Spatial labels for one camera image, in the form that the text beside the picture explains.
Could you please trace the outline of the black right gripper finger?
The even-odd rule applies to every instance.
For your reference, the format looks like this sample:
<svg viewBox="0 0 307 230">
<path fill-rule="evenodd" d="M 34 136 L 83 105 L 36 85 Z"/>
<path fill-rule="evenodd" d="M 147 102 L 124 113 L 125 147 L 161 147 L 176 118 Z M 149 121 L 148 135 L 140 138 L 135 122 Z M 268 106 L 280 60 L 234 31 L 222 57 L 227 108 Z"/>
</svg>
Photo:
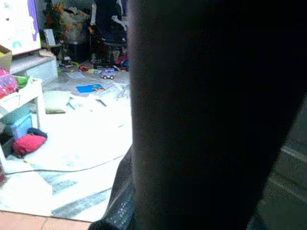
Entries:
<svg viewBox="0 0 307 230">
<path fill-rule="evenodd" d="M 130 230 L 134 221 L 134 186 L 132 180 L 132 149 L 120 161 L 109 202 L 101 219 L 90 230 Z"/>
</svg>

